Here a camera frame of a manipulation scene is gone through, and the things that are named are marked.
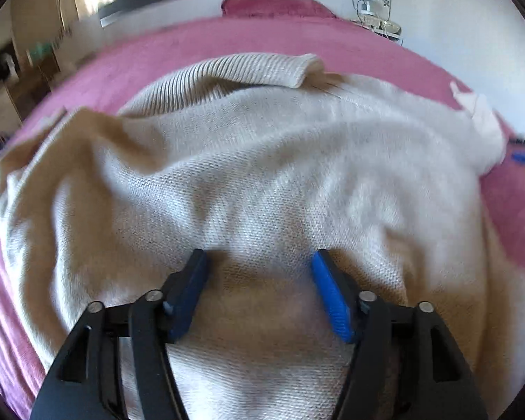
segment pink blanket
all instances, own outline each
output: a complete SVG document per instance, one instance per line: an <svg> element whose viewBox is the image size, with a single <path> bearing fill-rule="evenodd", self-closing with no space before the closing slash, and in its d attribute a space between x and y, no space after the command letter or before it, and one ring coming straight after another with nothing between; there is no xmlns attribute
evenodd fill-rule
<svg viewBox="0 0 525 420"><path fill-rule="evenodd" d="M220 17L168 28L104 51L42 102L19 137L62 107L87 106L115 113L141 88L170 71L240 52L315 53L330 71L373 76L459 109L449 90L455 78L349 22L289 15ZM525 168L505 160L483 178L482 192L508 255L525 267ZM0 393L22 419L29 417L43 377L43 368L14 313L0 255Z"/></svg>

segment blue gripper pad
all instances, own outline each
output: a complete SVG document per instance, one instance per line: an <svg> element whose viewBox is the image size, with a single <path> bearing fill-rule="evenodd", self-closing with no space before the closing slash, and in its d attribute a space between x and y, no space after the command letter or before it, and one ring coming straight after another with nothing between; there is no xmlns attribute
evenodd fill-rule
<svg viewBox="0 0 525 420"><path fill-rule="evenodd" d="M195 249L185 268L167 278L162 291L165 294L163 308L171 318L168 339L174 343L188 332L200 293L208 279L206 252Z"/></svg>
<svg viewBox="0 0 525 420"><path fill-rule="evenodd" d="M345 274L335 265L327 250L318 250L311 261L311 272L321 294L334 332L352 344L356 332L352 322L352 305L358 292L352 292Z"/></svg>

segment white cloth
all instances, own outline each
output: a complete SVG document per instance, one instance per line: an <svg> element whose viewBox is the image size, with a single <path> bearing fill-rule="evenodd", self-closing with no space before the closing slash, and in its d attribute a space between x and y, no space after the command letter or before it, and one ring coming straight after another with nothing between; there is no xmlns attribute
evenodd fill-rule
<svg viewBox="0 0 525 420"><path fill-rule="evenodd" d="M465 112L322 68L216 58L0 156L4 260L46 367L88 302L133 301L202 247L170 353L190 418L328 418L352 352L309 271L328 248L386 300L432 302L501 412L525 379L525 274L487 252L478 176L499 150Z"/></svg>
<svg viewBox="0 0 525 420"><path fill-rule="evenodd" d="M501 163L505 158L507 141L498 117L488 103L488 98L483 94L462 92L455 82L451 82L449 88L455 100L469 113L476 131L481 134L486 143L493 146L493 150L500 151L499 163Z"/></svg>

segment metal screw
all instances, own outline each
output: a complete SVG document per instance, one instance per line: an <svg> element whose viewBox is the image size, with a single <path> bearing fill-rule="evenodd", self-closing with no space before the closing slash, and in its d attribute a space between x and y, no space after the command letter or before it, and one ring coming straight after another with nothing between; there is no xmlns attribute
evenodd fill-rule
<svg viewBox="0 0 525 420"><path fill-rule="evenodd" d="M434 305L432 305L430 302L420 302L418 303L418 308L420 308L420 311L423 311L424 313L434 312Z"/></svg>
<svg viewBox="0 0 525 420"><path fill-rule="evenodd" d="M375 300L377 300L377 295L375 295L371 290L361 291L359 297L363 302L375 302Z"/></svg>
<svg viewBox="0 0 525 420"><path fill-rule="evenodd" d="M158 300L161 300L161 298L163 297L163 292L161 290L150 290L147 294L146 294L146 300L149 301L149 302L156 302Z"/></svg>
<svg viewBox="0 0 525 420"><path fill-rule="evenodd" d="M101 302L91 302L88 305L88 311L90 311L90 313L99 313L99 311L101 311L102 309L103 303Z"/></svg>

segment lamp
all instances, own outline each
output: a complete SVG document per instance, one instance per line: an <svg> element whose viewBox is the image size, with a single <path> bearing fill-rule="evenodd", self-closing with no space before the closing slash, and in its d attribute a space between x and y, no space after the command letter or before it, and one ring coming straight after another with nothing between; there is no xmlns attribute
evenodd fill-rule
<svg viewBox="0 0 525 420"><path fill-rule="evenodd" d="M375 0L359 0L358 1L358 12L360 14L367 14L372 16L377 16L375 11L372 9L372 3L374 3Z"/></svg>

